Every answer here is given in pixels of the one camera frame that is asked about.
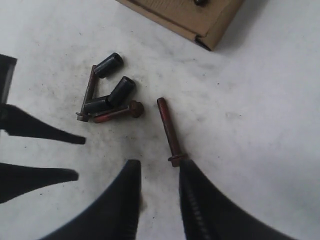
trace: white surface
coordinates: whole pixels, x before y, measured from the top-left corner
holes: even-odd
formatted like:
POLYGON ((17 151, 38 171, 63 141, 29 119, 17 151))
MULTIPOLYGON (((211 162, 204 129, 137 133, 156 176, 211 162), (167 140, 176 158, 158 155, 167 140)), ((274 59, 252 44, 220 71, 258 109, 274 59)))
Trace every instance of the white surface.
POLYGON ((87 144, 1 134, 2 162, 71 168, 80 178, 1 204, 0 239, 57 229, 130 158, 142 162, 137 239, 185 239, 158 97, 167 98, 184 148, 227 196, 284 233, 319 239, 319 12, 314 0, 246 0, 207 52, 113 0, 2 0, 0 52, 18 58, 8 102, 87 144), (76 121, 91 65, 114 51, 126 66, 100 81, 99 94, 123 75, 135 79, 144 117, 76 121))

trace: cardboard box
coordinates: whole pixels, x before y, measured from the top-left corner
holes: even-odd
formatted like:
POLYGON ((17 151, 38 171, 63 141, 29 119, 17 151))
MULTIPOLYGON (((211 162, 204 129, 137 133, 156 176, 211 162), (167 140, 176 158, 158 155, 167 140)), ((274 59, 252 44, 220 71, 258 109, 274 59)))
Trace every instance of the cardboard box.
POLYGON ((139 14, 211 51, 244 0, 117 0, 139 14))

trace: bolt head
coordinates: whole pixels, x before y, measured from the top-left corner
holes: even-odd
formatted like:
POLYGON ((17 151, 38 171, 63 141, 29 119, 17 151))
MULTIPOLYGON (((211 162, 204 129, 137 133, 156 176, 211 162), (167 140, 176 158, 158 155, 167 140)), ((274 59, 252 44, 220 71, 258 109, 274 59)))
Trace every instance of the bolt head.
POLYGON ((188 159, 187 154, 179 154, 179 155, 172 156, 168 159, 168 161, 171 162, 172 167, 177 168, 177 167, 180 167, 180 162, 181 160, 184 160, 184 159, 188 159))
POLYGON ((76 119, 77 119, 78 121, 86 122, 86 123, 89 122, 89 119, 90 119, 90 116, 89 116, 89 115, 82 114, 82 113, 80 113, 80 112, 77 112, 76 114, 77 114, 76 119))
POLYGON ((131 116, 135 119, 139 118, 145 111, 144 105, 138 101, 131 101, 129 103, 131 116))

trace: black plastic part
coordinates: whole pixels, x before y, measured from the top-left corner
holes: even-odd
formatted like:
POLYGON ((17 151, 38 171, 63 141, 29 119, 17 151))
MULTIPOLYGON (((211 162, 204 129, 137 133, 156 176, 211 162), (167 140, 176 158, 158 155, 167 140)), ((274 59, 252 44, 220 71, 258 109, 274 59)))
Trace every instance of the black plastic part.
POLYGON ((105 60, 100 62, 94 69, 95 74, 104 79, 105 77, 111 75, 124 65, 124 60, 122 57, 114 52, 108 56, 105 60))
POLYGON ((139 222, 141 164, 128 160, 83 213, 42 240, 134 240, 139 222))
POLYGON ((108 104, 108 96, 101 96, 87 101, 84 104, 84 110, 89 114, 96 114, 108 111, 113 107, 108 104))
POLYGON ((122 77, 114 90, 107 97, 108 104, 114 108, 119 107, 125 102, 135 88, 135 81, 131 80, 127 76, 122 77))
POLYGON ((51 139, 71 144, 85 144, 86 138, 50 126, 16 106, 0 104, 0 130, 11 136, 51 139))
POLYGON ((180 163, 180 204, 187 240, 292 240, 229 200, 192 160, 180 163))
POLYGON ((0 204, 49 185, 77 181, 76 171, 0 163, 0 204))
POLYGON ((7 102, 17 59, 0 54, 0 104, 7 102))

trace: rusty bolt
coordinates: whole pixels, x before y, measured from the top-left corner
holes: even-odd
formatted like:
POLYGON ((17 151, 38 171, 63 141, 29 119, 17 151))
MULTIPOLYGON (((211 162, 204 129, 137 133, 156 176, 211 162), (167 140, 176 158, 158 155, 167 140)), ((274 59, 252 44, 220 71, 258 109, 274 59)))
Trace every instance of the rusty bolt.
POLYGON ((85 91, 85 95, 84 95, 81 111, 76 113, 77 114, 76 119, 78 121, 88 122, 89 119, 90 119, 90 116, 85 111, 85 104, 86 104, 86 102, 88 100, 91 100, 92 97, 94 96, 95 86, 96 86, 97 80, 98 80, 98 77, 96 76, 95 71, 94 71, 95 68, 96 68, 96 65, 93 65, 92 69, 91 69, 91 73, 90 73, 88 86, 86 87, 86 91, 85 91))
POLYGON ((181 160, 188 158, 188 155, 181 151, 181 147, 177 138, 176 130, 172 122, 166 100, 163 97, 161 97, 156 102, 158 104, 164 131, 168 139, 168 143, 172 154, 168 161, 170 161, 172 166, 176 168, 180 166, 181 160))
POLYGON ((110 121, 122 116, 131 116, 135 119, 139 118, 145 111, 145 108, 141 102, 130 101, 128 106, 115 108, 106 114, 102 114, 93 118, 96 124, 110 121))

